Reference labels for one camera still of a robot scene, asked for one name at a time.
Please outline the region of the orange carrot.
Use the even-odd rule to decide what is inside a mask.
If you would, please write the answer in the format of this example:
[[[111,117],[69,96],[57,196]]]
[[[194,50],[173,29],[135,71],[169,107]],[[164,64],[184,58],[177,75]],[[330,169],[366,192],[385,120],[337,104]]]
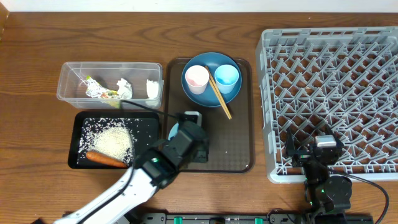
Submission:
[[[104,155],[104,154],[96,152],[96,151],[88,151],[86,153],[86,158],[93,162],[97,162],[97,163],[104,164],[107,166],[113,166],[113,167],[118,167],[118,168],[127,168],[127,165],[123,161],[114,159],[112,157],[109,157],[107,155]]]

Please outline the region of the light blue cup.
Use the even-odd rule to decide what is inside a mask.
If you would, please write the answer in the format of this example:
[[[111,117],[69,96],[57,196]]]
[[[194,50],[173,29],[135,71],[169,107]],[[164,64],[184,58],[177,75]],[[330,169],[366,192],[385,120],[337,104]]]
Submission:
[[[215,82],[222,94],[230,93],[239,80],[239,72],[232,65],[221,65],[215,71]]]

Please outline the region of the light blue rice bowl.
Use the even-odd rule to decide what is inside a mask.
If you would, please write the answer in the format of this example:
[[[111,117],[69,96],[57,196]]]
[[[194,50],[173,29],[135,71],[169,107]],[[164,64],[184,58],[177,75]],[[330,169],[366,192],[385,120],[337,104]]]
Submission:
[[[173,125],[172,129],[169,132],[168,140],[172,140],[178,133],[179,124],[176,123]]]

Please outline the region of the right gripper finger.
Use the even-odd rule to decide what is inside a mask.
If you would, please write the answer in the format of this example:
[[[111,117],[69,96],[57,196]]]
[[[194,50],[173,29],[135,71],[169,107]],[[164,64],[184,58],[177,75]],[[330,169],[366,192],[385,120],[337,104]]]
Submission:
[[[334,132],[332,131],[332,129],[328,124],[325,125],[325,134],[335,137]]]
[[[295,144],[293,134],[290,128],[287,128],[287,140],[285,143],[286,156],[293,156],[295,154]]]

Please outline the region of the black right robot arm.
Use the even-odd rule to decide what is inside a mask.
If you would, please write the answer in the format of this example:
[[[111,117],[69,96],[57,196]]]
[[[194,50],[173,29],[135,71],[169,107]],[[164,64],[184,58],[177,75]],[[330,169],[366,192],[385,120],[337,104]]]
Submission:
[[[303,168],[305,199],[311,205],[295,223],[348,223],[345,210],[351,208],[352,181],[341,175],[330,175],[328,167],[335,164],[343,152],[343,143],[326,127],[326,134],[315,137],[306,149],[295,147],[294,136],[287,130],[287,157],[293,167]]]

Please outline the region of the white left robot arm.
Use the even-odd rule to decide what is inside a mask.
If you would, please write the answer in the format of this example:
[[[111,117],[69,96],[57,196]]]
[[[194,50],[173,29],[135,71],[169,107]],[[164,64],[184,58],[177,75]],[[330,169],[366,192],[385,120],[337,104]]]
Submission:
[[[208,140],[185,144],[172,139],[162,149],[152,146],[138,156],[136,166],[128,168],[108,190],[56,223],[116,223],[127,212],[170,185],[199,150],[208,148]]]

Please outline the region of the white paper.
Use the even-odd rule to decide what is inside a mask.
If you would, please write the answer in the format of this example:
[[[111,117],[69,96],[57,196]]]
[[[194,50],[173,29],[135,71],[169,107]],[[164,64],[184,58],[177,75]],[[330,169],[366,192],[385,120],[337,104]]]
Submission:
[[[156,99],[159,94],[159,82],[147,80],[146,87],[148,99]]]
[[[125,79],[120,79],[117,82],[117,86],[119,89],[117,90],[117,93],[119,95],[119,98],[122,100],[128,100],[132,98],[132,86],[130,83],[127,82]]]

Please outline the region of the foil snack wrapper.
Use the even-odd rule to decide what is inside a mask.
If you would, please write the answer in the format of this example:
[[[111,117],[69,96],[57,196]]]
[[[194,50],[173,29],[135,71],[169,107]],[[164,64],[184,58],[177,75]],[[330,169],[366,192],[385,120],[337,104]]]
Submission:
[[[86,95],[91,98],[99,98],[99,99],[120,99],[120,95],[116,90],[110,90],[103,86],[101,86],[96,80],[87,76],[87,89]]]

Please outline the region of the pink cup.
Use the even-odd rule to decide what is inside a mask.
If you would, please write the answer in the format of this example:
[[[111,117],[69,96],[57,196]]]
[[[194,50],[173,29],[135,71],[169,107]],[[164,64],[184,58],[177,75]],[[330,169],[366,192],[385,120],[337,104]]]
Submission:
[[[208,70],[201,65],[191,66],[185,72],[188,88],[195,95],[202,94],[205,91],[209,79]]]

